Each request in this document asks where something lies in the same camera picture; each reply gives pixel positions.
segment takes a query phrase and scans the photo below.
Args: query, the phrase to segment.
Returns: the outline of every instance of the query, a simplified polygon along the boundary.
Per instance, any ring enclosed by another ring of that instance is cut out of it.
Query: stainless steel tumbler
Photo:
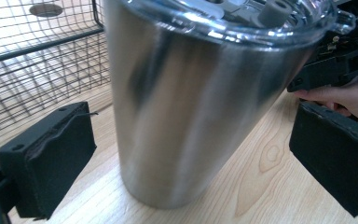
[[[196,199],[324,33],[354,27],[329,0],[274,1],[104,1],[121,175],[136,199]]]

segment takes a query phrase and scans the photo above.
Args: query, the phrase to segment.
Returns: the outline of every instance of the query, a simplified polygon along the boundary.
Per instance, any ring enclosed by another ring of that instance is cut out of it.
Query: black wire mesh
[[[22,2],[0,0],[0,131],[110,81],[99,1]]]

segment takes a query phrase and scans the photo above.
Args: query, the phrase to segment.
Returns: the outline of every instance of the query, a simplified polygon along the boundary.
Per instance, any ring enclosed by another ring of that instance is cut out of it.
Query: clear plastic lid
[[[173,32],[214,42],[303,45],[328,30],[345,34],[352,14],[330,0],[122,0],[131,11]]]

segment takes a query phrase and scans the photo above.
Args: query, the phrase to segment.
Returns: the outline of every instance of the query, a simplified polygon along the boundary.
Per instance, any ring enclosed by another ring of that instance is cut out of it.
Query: wooden table
[[[358,223],[290,152],[297,107],[291,94],[278,99],[206,192],[175,210],[139,203],[123,186],[109,86],[79,98],[71,102],[88,99],[100,113],[92,118],[98,148],[47,223]],[[15,209],[10,217],[32,222]]]

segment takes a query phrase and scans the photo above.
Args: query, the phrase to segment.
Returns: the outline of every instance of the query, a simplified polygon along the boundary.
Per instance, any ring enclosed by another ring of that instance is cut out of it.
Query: wire basket
[[[98,0],[0,0],[0,131],[110,82]]]

